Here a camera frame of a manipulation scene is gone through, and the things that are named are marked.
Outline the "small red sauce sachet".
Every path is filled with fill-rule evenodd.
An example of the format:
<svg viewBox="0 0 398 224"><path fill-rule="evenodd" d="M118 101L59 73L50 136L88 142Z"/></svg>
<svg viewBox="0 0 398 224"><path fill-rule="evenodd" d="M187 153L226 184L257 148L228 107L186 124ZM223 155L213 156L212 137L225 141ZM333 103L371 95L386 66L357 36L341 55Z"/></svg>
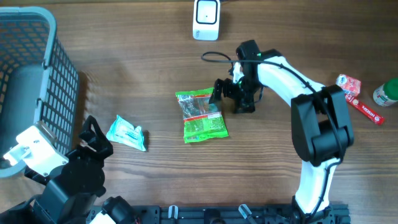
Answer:
<svg viewBox="0 0 398 224"><path fill-rule="evenodd" d="M336 84L342 88L347 95L358 96L361 92L361 81L345 74L338 75Z"/></svg>

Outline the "green clear snack bag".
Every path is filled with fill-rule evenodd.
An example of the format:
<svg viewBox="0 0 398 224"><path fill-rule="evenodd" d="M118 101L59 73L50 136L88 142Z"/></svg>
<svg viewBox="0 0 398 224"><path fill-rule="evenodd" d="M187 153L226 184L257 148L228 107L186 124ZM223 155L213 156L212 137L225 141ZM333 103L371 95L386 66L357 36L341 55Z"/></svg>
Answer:
<svg viewBox="0 0 398 224"><path fill-rule="evenodd" d="M219 103L210 103L214 88L175 93L183 114L184 143L228 137Z"/></svg>

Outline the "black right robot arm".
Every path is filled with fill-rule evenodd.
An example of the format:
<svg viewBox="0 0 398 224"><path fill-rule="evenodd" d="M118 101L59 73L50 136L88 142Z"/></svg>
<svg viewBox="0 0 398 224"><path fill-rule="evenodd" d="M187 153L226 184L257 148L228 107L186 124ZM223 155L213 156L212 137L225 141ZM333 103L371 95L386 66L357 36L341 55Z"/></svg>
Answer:
<svg viewBox="0 0 398 224"><path fill-rule="evenodd" d="M300 182L290 204L265 205L256 218L245 204L238 211L249 223L350 223L349 208L332 204L329 192L336 168L343 163L354 132L338 85L315 82L291 66L276 49L260 51L255 40L242 42L237 59L221 54L231 64L231 78L215 81L210 102L234 101L235 113L252 113L254 95L273 90L290 107L292 144L302 161Z"/></svg>

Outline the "green lid jar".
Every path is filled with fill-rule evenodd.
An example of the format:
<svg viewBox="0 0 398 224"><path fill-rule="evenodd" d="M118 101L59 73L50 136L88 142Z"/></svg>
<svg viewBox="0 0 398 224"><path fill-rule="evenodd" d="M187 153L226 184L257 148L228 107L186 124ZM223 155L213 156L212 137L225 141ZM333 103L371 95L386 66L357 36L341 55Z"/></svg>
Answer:
<svg viewBox="0 0 398 224"><path fill-rule="evenodd" d="M397 103L398 92L398 79L392 78L388 82L385 82L380 87L376 88L373 93L373 100L376 104L382 107L391 106Z"/></svg>

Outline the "light blue small packet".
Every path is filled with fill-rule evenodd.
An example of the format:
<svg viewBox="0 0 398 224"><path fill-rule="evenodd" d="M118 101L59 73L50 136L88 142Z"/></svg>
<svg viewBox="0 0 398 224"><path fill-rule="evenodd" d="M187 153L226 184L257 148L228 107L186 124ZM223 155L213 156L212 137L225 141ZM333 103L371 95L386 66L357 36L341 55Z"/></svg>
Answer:
<svg viewBox="0 0 398 224"><path fill-rule="evenodd" d="M146 152L144 145L144 133L140 126L133 126L131 123L117 115L116 120L106 133L109 141L118 142L133 147L142 152Z"/></svg>

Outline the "red Nescafe coffee stick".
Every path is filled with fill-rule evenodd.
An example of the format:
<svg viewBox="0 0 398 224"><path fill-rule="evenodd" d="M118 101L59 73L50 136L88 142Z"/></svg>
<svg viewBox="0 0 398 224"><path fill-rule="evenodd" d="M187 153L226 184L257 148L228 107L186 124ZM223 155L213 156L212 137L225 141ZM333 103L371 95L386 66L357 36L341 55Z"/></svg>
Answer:
<svg viewBox="0 0 398 224"><path fill-rule="evenodd" d="M369 118L374 124L382 125L385 122L384 117L377 114L368 105L359 101L355 96L345 94L345 99L347 103Z"/></svg>

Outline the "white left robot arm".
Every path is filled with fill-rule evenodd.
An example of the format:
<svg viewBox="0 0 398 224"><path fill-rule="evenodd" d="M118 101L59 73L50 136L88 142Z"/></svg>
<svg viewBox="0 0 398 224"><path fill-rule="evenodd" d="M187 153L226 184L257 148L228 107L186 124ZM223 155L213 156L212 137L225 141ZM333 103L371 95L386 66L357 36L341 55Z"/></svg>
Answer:
<svg viewBox="0 0 398 224"><path fill-rule="evenodd" d="M1 223L86 222L95 200L106 192L103 167L113 146L92 116L85 120L79 137L87 145L68 152L66 164L48 174L25 168L25 177L44 185L44 191L2 212Z"/></svg>

